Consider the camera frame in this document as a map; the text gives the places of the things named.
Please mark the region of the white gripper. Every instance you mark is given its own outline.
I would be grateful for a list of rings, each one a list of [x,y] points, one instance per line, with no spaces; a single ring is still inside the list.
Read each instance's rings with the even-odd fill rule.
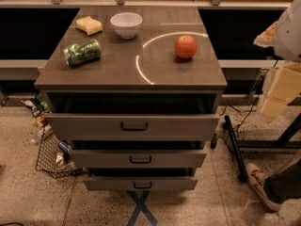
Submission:
[[[262,48],[274,46],[277,22],[272,23],[260,35],[254,44]],[[290,103],[301,93],[301,63],[287,62],[276,72],[268,97],[262,102],[260,113],[267,118],[278,117]]]

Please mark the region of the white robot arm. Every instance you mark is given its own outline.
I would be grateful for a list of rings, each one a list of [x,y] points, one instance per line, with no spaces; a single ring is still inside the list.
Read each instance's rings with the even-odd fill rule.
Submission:
[[[293,0],[254,44],[273,47],[274,54],[285,60],[266,75],[257,109],[266,120],[274,120],[301,93],[301,0]]]

